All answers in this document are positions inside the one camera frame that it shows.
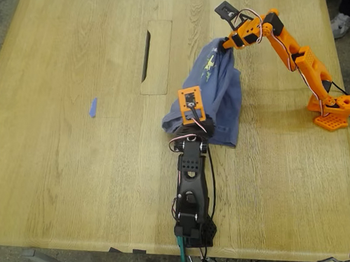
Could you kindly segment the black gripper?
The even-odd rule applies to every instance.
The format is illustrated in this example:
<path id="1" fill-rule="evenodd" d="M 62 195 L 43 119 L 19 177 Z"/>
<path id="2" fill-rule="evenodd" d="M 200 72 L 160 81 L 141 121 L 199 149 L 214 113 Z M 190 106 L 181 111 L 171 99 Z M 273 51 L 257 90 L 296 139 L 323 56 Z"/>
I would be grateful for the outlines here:
<path id="1" fill-rule="evenodd" d="M 212 120 L 206 120 L 200 123 L 190 123 L 188 125 L 181 125 L 175 132 L 177 136 L 194 134 L 197 139 L 210 139 L 214 135 L 214 123 Z"/>

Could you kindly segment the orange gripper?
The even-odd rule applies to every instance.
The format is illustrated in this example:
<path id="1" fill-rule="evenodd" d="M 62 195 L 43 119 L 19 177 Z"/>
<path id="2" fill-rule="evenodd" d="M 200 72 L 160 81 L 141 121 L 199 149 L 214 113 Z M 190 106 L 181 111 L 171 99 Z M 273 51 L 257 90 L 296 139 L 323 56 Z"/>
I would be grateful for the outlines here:
<path id="1" fill-rule="evenodd" d="M 230 37 L 225 37 L 222 47 L 226 50 L 242 49 L 257 42 L 261 34 L 261 24 L 265 20 L 265 15 L 258 18 L 255 16 L 240 16 L 239 24 L 231 32 Z"/>

